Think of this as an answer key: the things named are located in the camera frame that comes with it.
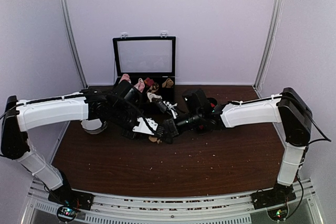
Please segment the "red orange argyle sock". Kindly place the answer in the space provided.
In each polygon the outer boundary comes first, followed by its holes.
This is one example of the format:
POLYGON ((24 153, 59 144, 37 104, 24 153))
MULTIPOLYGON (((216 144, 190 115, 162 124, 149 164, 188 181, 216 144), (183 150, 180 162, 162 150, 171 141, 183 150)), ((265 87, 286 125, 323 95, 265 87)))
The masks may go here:
POLYGON ((216 126, 216 122, 212 118, 212 113, 218 102, 215 98, 207 98, 207 101, 197 109, 199 115, 202 116, 201 123, 196 127, 197 134, 205 134, 211 132, 216 126))

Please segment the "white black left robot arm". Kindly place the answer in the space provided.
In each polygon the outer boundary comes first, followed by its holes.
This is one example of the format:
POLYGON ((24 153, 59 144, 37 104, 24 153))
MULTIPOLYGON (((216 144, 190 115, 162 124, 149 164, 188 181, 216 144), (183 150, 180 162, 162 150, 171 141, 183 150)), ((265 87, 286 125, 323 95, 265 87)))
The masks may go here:
POLYGON ((17 100, 11 96, 2 114, 1 156, 17 160, 40 179, 64 205, 76 197, 65 175, 45 161, 28 141, 28 130, 60 122, 80 121, 90 133, 99 133, 114 123, 131 133, 165 137, 165 129, 144 116, 137 107, 140 91, 127 81, 112 90, 85 89, 72 94, 38 99, 17 100))

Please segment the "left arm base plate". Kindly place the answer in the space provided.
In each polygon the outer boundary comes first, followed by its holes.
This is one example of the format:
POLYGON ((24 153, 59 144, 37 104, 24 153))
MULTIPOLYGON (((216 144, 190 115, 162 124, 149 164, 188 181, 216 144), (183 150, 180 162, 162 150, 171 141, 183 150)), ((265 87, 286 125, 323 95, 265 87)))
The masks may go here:
POLYGON ((69 181, 65 178, 62 185, 49 191, 48 200, 61 205, 73 208, 90 210, 93 203, 94 195, 77 190, 73 190, 69 181))

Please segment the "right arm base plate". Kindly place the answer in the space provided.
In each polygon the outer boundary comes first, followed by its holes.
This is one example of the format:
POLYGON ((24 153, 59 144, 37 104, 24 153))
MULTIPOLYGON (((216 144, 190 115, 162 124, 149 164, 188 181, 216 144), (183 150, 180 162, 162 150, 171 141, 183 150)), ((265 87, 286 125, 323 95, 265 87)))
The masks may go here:
POLYGON ((262 209, 285 204, 286 202, 297 198, 293 186, 283 186, 280 184, 275 184, 272 189, 257 190, 250 196, 254 209, 262 209))

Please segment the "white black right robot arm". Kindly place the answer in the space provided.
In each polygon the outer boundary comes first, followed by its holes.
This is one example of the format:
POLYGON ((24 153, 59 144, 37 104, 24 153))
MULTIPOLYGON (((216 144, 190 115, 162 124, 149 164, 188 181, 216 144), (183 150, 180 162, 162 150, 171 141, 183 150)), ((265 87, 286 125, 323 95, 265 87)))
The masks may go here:
POLYGON ((166 143, 189 130, 207 133, 242 125, 281 123, 286 135, 285 152, 280 165, 276 187, 269 192, 272 203, 279 204, 289 196, 289 186, 294 182, 310 141, 312 112, 292 88, 267 98, 251 101, 229 101, 218 104, 208 98, 202 89, 187 90, 182 95, 188 112, 183 113, 156 94, 149 93, 150 102, 172 117, 163 121, 157 138, 166 143))

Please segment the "beige brown argyle sock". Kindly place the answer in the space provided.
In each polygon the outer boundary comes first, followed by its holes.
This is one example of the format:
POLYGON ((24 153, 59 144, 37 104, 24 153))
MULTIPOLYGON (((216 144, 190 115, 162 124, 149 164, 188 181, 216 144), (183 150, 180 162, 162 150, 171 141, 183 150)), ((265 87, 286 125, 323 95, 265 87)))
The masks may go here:
POLYGON ((162 143, 162 141, 159 138, 154 137, 154 136, 149 136, 148 139, 152 143, 156 143, 156 144, 161 144, 162 143))

